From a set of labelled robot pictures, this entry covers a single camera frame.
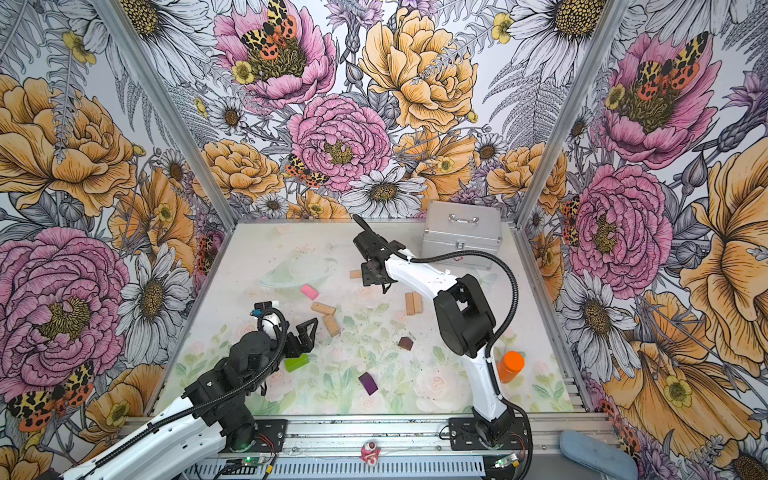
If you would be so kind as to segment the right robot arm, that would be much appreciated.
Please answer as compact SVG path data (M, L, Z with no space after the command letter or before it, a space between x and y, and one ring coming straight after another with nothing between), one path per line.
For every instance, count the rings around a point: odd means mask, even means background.
M363 262L361 275L365 286L387 289L400 282L432 301L440 336L464 365L477 434L487 447L500 445L514 414L501 393L498 371L487 350L496 320L477 279L469 274L457 277L413 258L396 256Z

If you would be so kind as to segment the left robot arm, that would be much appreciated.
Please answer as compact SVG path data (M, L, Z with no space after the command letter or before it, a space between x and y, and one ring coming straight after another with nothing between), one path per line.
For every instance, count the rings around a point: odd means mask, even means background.
M91 460L62 473L64 479L174 479L218 453L266 453L283 445L284 421L259 421L246 398L266 391L266 380L284 359L312 351L317 319L290 327L277 312L259 320L227 356L133 433Z

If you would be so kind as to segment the pink wood block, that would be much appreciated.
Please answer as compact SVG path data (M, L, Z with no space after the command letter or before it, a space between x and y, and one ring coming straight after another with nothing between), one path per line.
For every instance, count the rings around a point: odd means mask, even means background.
M302 285L300 291L311 300L316 300L319 297L319 292L309 284Z

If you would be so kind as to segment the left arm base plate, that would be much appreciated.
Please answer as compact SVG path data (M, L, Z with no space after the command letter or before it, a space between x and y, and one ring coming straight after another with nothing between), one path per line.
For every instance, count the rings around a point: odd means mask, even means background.
M280 453L287 426L284 419L252 419L235 431L228 446L238 453Z

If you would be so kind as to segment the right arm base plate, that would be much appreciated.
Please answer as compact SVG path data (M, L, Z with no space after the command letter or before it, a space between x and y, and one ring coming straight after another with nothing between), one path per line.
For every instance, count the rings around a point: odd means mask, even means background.
M487 422L474 417L451 417L448 440L453 451L529 451L532 438L522 418Z

